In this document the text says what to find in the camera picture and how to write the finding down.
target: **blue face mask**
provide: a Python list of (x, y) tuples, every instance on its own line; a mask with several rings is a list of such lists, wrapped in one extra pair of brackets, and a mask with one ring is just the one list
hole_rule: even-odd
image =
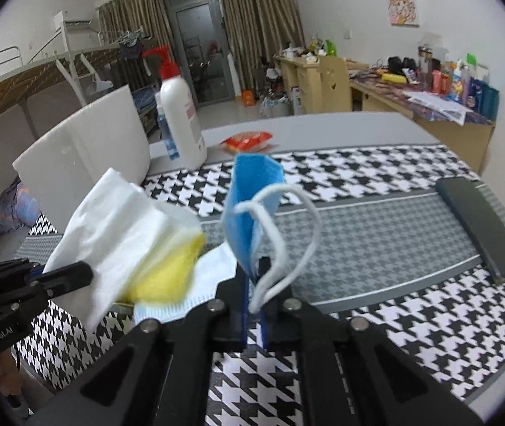
[[(284, 168), (274, 159), (260, 154), (237, 154), (221, 225), (232, 252), (253, 283), (257, 279), (253, 256), (262, 239), (262, 226), (248, 212), (235, 214), (233, 209), (237, 203), (251, 200), (266, 186), (285, 180)], [(274, 193), (262, 200), (270, 215), (276, 213), (280, 197), (281, 193)]]

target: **white ear loop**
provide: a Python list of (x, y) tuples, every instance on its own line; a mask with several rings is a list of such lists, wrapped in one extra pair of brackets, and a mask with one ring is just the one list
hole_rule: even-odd
[[(311, 242), (308, 245), (306, 252), (303, 254), (295, 269), (292, 272), (288, 273), (288, 275), (280, 280), (279, 283), (276, 282), (284, 275), (286, 265), (289, 260), (286, 242), (276, 228), (272, 217), (266, 211), (265, 207), (260, 203), (266, 197), (276, 192), (292, 192), (296, 194), (302, 200), (303, 204), (306, 206), (306, 209), (310, 212), (311, 216), (314, 219)], [(311, 202), (310, 198), (307, 196), (307, 193), (305, 193), (302, 188), (285, 183), (271, 184), (269, 186), (266, 186), (265, 188), (258, 191), (258, 193), (251, 200), (237, 203), (237, 205), (234, 206), (233, 211), (235, 214), (249, 212), (262, 225), (266, 235), (274, 245), (274, 263), (272, 263), (268, 272), (266, 272), (266, 274), (264, 274), (256, 284), (256, 289), (254, 290), (251, 302), (248, 305), (248, 311), (250, 313), (256, 314), (260, 311), (260, 308), (264, 304), (266, 304), (273, 297), (282, 292), (282, 290), (290, 285), (290, 283), (296, 280), (300, 272), (306, 267), (307, 263), (315, 253), (315, 250), (319, 246), (322, 232), (322, 219), (319, 216), (319, 213), (313, 202)]]

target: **screw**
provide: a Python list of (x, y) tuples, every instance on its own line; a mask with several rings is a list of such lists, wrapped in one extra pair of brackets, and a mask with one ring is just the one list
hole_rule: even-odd
[(302, 302), (294, 297), (289, 297), (284, 301), (284, 309), (287, 311), (299, 311), (302, 307)]
[(351, 319), (351, 327), (355, 331), (364, 332), (370, 326), (370, 322), (365, 317), (353, 317)]
[(220, 312), (225, 309), (225, 302), (221, 299), (212, 299), (207, 303), (207, 309), (211, 312)]
[(160, 328), (160, 321), (155, 318), (145, 318), (140, 324), (140, 330), (144, 333), (152, 333)]

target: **door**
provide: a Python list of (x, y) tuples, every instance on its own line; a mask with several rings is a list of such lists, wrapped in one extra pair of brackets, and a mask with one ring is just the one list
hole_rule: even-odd
[(197, 105), (234, 99), (219, 0), (166, 0), (175, 52)]

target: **cartoon girl picture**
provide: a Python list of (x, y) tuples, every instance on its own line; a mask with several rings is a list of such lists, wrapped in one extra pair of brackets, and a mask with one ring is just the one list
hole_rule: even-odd
[(392, 25), (420, 25), (414, 0), (387, 0)]

